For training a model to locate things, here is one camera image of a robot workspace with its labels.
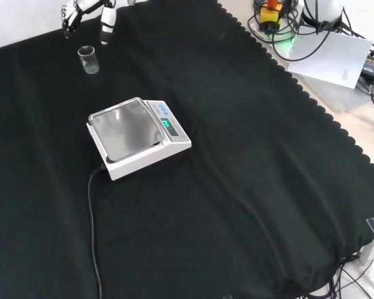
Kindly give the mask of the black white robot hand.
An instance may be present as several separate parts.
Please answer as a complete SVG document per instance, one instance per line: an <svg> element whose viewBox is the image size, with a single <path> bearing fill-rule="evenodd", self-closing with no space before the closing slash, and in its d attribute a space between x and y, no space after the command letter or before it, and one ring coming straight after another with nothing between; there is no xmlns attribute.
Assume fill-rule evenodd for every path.
<svg viewBox="0 0 374 299"><path fill-rule="evenodd" d="M107 45L113 34L117 20L117 9L134 6L137 2L132 0L120 1L120 5L118 6L116 1L107 0L69 1L61 7L60 12L64 35L69 39L85 15L101 9L100 42L102 45Z"/></svg>

